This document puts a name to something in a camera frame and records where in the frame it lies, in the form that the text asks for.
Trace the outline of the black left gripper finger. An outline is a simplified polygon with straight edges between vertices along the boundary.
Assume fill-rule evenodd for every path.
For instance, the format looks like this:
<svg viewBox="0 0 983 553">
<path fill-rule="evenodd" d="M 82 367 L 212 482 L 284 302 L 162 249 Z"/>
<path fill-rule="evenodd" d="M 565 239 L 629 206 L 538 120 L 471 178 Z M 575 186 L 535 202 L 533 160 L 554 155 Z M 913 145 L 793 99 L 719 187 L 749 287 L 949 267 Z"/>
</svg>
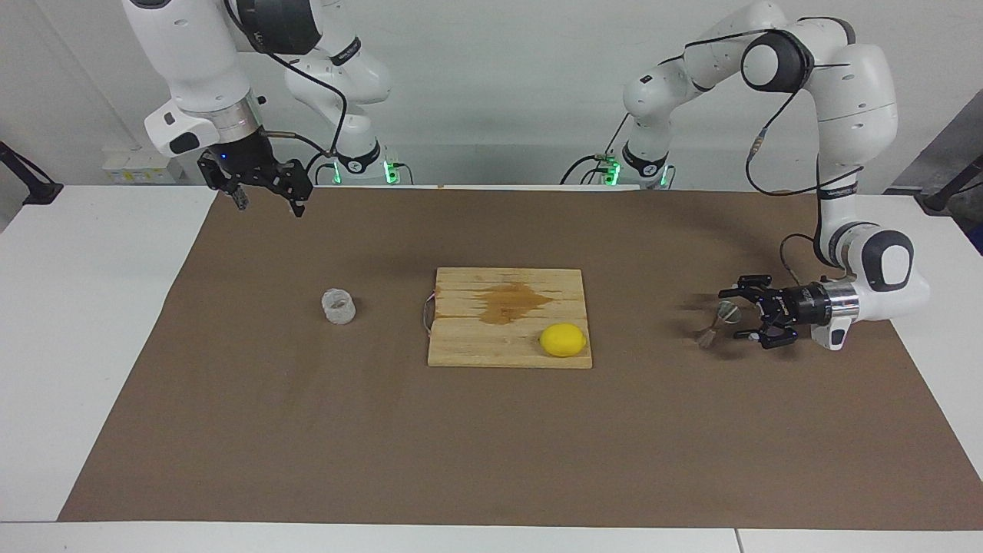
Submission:
<svg viewBox="0 0 983 553">
<path fill-rule="evenodd" d="M 794 328 L 766 328 L 738 330 L 733 334 L 736 340 L 758 343 L 762 349 L 779 349 L 797 342 L 799 333 Z"/>
<path fill-rule="evenodd" d="M 719 292 L 720 299 L 742 298 L 749 302 L 759 302 L 770 297 L 773 292 L 771 274 L 744 274 L 730 288 Z"/>
</svg>

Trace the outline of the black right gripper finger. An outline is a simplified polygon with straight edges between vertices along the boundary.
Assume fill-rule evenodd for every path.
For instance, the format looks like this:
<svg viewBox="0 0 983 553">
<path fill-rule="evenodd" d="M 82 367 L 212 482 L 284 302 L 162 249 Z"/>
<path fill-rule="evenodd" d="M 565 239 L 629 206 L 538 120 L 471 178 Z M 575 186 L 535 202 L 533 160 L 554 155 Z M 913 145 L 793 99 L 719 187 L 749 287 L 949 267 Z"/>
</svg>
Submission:
<svg viewBox="0 0 983 553">
<path fill-rule="evenodd" d="M 199 156 L 199 169 L 208 189 L 228 196 L 238 210 L 246 210 L 249 199 L 241 183 L 224 172 L 210 151 L 203 151 Z"/>
<path fill-rule="evenodd" d="M 306 202 L 312 195 L 313 183 L 310 182 L 308 171 L 299 160 L 274 162 L 267 169 L 266 189 L 284 199 L 294 217 L 304 217 Z"/>
</svg>

